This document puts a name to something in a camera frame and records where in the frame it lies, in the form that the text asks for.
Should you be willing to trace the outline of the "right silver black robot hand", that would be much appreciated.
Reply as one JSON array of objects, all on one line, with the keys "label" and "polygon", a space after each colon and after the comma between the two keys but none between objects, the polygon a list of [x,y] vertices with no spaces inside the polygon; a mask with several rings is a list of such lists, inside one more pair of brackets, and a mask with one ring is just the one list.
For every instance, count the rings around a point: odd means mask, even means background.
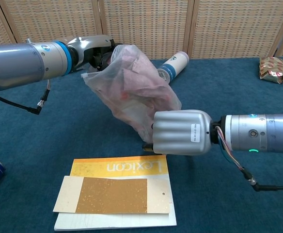
[{"label": "right silver black robot hand", "polygon": [[211,146],[209,114],[201,110],[160,111],[154,115],[153,142],[142,146],[156,154],[202,155]]}]

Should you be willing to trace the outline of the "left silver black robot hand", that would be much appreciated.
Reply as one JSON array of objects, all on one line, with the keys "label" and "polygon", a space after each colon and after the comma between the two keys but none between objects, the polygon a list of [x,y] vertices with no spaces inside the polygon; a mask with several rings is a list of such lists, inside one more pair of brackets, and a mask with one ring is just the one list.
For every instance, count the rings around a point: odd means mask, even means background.
[{"label": "left silver black robot hand", "polygon": [[75,37],[66,45],[72,58],[73,71],[84,64],[90,64],[98,71],[102,71],[109,65],[108,59],[120,43],[116,43],[112,37],[102,34]]}]

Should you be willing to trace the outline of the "transparent plastic zip bag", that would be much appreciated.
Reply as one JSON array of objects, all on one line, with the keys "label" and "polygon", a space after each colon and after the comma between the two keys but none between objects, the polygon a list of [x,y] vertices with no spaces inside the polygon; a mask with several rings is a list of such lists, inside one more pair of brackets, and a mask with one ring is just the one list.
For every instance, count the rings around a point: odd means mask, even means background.
[{"label": "transparent plastic zip bag", "polygon": [[103,71],[84,73],[82,78],[114,117],[130,125],[146,143],[153,141],[155,113],[182,107],[168,82],[135,45],[116,46]]}]

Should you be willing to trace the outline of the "pink cloth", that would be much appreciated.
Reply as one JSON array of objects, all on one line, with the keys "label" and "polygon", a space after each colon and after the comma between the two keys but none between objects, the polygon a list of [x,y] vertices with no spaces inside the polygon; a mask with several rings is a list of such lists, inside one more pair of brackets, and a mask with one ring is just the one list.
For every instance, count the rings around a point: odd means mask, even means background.
[{"label": "pink cloth", "polygon": [[158,75],[135,45],[119,45],[111,56],[116,74],[109,93],[114,116],[128,124],[148,124],[158,111],[179,110],[182,104],[170,83]]}]

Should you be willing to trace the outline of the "yellow Lexicon notepad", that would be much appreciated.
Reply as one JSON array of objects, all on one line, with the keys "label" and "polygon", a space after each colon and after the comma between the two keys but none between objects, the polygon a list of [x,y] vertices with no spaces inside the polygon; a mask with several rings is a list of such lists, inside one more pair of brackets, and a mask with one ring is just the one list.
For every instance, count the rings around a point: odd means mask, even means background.
[{"label": "yellow Lexicon notepad", "polygon": [[68,176],[106,179],[162,179],[169,182],[171,210],[168,214],[76,214],[58,213],[54,229],[81,231],[175,226],[167,160],[165,155],[75,159]]}]

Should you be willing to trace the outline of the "white blue cylindrical tumbler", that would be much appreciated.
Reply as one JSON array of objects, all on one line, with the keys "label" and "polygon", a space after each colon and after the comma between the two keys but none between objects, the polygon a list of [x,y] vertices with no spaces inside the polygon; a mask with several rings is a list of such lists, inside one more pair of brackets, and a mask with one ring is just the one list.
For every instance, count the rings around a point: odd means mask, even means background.
[{"label": "white blue cylindrical tumbler", "polygon": [[188,62],[189,56],[185,52],[179,51],[157,69],[158,75],[170,83],[187,66]]}]

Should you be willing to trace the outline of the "brown sandpaper cardboard card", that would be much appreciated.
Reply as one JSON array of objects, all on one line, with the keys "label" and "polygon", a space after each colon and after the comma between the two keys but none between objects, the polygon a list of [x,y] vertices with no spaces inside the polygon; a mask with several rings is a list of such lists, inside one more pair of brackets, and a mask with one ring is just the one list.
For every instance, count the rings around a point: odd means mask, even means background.
[{"label": "brown sandpaper cardboard card", "polygon": [[54,212],[76,214],[168,214],[169,182],[64,176]]}]

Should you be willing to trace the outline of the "gold foil snack packet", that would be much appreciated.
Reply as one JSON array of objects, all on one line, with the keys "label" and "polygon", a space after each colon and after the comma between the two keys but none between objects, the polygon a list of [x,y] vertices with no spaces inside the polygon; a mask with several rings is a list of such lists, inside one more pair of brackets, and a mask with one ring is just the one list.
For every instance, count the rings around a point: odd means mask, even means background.
[{"label": "gold foil snack packet", "polygon": [[261,80],[282,84],[283,59],[277,57],[260,58],[259,77]]}]

